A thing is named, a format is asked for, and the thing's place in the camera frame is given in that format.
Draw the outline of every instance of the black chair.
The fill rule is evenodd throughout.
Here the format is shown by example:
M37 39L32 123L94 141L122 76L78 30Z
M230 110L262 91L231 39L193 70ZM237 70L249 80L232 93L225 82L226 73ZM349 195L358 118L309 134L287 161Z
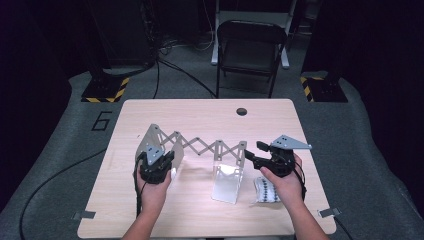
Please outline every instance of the black chair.
M268 77L266 84L268 98L271 98L281 52L287 40L284 29L270 23L230 20L219 25L217 36L217 98L221 88L221 70L224 76L226 72L234 72Z

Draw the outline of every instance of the chair seat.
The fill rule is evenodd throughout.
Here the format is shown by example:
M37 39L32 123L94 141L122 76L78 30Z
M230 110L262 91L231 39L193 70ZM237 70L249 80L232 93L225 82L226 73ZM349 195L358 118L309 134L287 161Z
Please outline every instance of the chair seat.
M222 69L271 75L275 60L275 45L261 42L230 40L222 59Z

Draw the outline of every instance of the person's right hand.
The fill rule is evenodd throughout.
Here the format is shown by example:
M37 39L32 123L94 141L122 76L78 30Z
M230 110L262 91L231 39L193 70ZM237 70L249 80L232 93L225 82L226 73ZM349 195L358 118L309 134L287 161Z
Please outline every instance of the person's right hand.
M297 162L295 170L301 176L302 173L299 166L302 166L302 159L296 154L294 154L294 159ZM303 203L302 187L293 171L283 178L276 176L266 167L261 167L260 171L272 184L274 184L278 197L280 197L281 202L283 202L286 208L289 209L295 207L299 203Z

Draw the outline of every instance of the forearm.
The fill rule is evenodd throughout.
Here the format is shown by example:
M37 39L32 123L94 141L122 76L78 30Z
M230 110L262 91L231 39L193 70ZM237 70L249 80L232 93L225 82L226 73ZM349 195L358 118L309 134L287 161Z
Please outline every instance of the forearm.
M142 211L122 239L149 239L158 217L159 214L149 212L143 213Z
M329 239L303 201L296 203L287 210L298 240Z

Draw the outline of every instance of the chair backrest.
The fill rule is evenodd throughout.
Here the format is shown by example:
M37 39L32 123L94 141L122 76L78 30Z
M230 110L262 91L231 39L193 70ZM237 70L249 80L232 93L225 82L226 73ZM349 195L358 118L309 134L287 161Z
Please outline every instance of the chair backrest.
M266 42L284 45L287 34L276 24L229 20L218 27L218 44L224 39Z

